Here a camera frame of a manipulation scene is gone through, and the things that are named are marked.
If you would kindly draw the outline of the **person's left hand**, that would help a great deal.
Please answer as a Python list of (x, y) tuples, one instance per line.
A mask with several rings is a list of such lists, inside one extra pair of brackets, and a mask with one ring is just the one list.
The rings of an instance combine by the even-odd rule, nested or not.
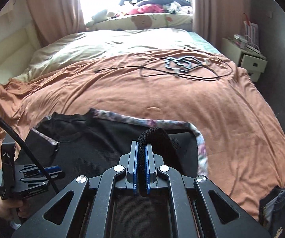
[(30, 215), (30, 204), (27, 200), (16, 200), (0, 198), (0, 218), (10, 221), (13, 220), (12, 209), (19, 209), (17, 216), (27, 218)]

